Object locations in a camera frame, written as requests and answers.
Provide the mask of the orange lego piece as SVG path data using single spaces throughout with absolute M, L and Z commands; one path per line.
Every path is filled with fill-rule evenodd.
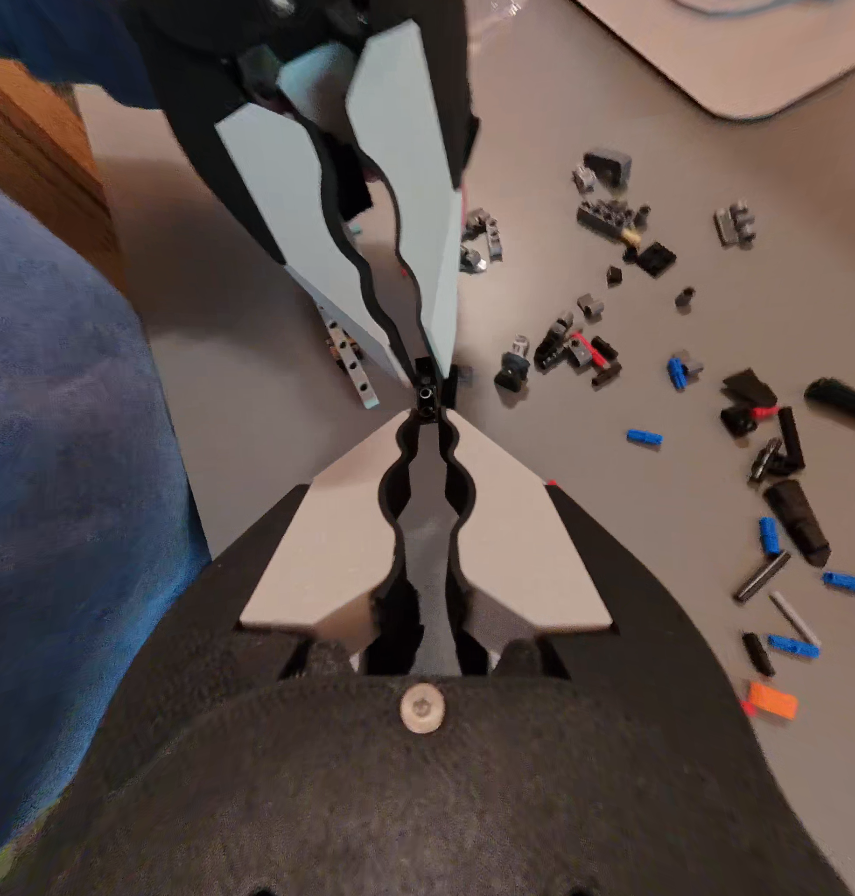
M 793 721 L 799 711 L 799 700 L 796 696 L 758 681 L 748 684 L 747 694 L 741 705 L 749 717 L 763 713 L 783 721 Z

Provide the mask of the grey double lego connector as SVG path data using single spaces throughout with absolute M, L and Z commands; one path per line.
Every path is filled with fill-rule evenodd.
M 713 223 L 723 248 L 749 250 L 757 239 L 756 216 L 743 200 L 715 210 Z

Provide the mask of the person's blue clothing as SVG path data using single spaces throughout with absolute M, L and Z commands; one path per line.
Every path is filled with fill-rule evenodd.
M 209 559 L 138 315 L 0 192 L 0 851 Z

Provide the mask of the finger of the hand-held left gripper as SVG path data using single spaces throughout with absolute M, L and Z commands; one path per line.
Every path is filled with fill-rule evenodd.
M 284 258 L 287 274 L 388 375 L 413 386 L 399 331 L 348 237 L 331 160 L 306 123 L 246 104 L 215 126 Z
M 397 254 L 418 290 L 430 355 L 447 377 L 456 343 L 462 193 L 453 186 L 417 23 L 366 41 L 345 107 L 359 149 L 392 195 Z

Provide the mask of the dark grey angled lego beam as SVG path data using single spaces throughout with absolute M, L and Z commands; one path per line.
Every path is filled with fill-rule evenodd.
M 622 241 L 620 231 L 632 228 L 635 210 L 620 200 L 583 201 L 576 211 L 577 223 L 602 237 Z

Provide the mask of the dark grey curved lego brick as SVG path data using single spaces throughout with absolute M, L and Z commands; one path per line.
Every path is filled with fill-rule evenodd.
M 583 165 L 595 174 L 601 184 L 612 190 L 622 191 L 629 184 L 633 159 L 622 151 L 596 148 L 586 151 Z

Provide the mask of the black and grey lego joint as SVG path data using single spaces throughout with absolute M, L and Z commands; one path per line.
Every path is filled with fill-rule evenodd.
M 519 395 L 525 388 L 531 369 L 531 343 L 527 336 L 516 334 L 508 351 L 502 353 L 499 370 L 493 383 L 497 389 Z

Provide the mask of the blue pin with grey connector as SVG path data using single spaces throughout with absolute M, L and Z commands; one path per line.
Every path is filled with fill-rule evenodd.
M 678 350 L 668 358 L 666 370 L 674 389 L 683 392 L 699 380 L 704 371 L 704 364 L 688 350 Z

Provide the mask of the long light grey lego beam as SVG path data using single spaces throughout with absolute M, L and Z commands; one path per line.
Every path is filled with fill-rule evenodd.
M 376 409 L 379 399 L 363 368 L 361 347 L 325 308 L 319 306 L 318 311 L 328 333 L 326 345 L 335 363 L 349 377 L 364 408 Z

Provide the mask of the cluster of dark lego connectors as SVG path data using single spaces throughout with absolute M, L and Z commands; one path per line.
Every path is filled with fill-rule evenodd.
M 572 349 L 569 334 L 575 330 L 581 331 L 601 353 L 605 358 L 604 364 L 597 363 L 602 361 L 599 355 Z M 623 371 L 618 352 L 599 336 L 586 337 L 582 327 L 577 324 L 572 310 L 557 316 L 534 351 L 534 365 L 543 374 L 562 364 L 571 367 L 577 373 L 590 375 L 590 384 L 596 390 L 614 381 Z

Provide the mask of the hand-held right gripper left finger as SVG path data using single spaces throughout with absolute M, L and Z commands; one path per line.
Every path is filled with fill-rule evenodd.
M 399 518 L 411 499 L 416 411 L 400 412 L 319 475 L 239 617 L 362 654 L 367 673 L 408 673 L 424 626 Z

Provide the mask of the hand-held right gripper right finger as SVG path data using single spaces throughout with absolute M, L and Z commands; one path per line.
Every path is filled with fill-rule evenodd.
M 457 411 L 440 409 L 436 424 L 456 513 L 445 599 L 461 672 L 489 672 L 515 641 L 610 630 L 547 483 Z

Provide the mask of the cluster of grey lego connectors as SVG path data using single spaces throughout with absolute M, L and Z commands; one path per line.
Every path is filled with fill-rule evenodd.
M 459 272 L 477 275 L 503 260 L 504 250 L 497 218 L 481 207 L 470 210 L 463 225 Z

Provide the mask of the pile of black lego pieces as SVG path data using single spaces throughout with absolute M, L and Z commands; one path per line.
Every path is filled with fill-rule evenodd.
M 780 435 L 770 439 L 760 449 L 748 474 L 748 484 L 754 487 L 763 485 L 768 479 L 773 482 L 763 490 L 763 498 L 771 515 L 758 521 L 763 563 L 738 587 L 732 597 L 736 604 L 744 606 L 763 591 L 791 559 L 791 552 L 781 546 L 779 527 L 804 560 L 815 569 L 825 570 L 832 549 L 812 504 L 796 477 L 796 474 L 806 468 L 806 461 L 792 406 L 780 403 L 773 389 L 749 367 L 726 376 L 722 380 L 722 386 L 733 401 L 722 410 L 721 420 L 734 439 L 757 431 L 758 424 L 763 420 L 776 418 L 780 427 Z M 804 398 L 836 411 L 847 419 L 855 420 L 855 388 L 843 381 L 832 377 L 818 378 L 806 387 Z M 824 571 L 822 581 L 829 588 L 855 594 L 854 575 Z M 772 634 L 766 635 L 763 640 L 756 633 L 742 634 L 742 644 L 747 656 L 758 675 L 764 678 L 775 675 L 769 648 L 804 659 L 818 658 L 822 648 L 813 630 L 788 601 L 775 591 L 769 597 L 800 636 L 800 640 Z

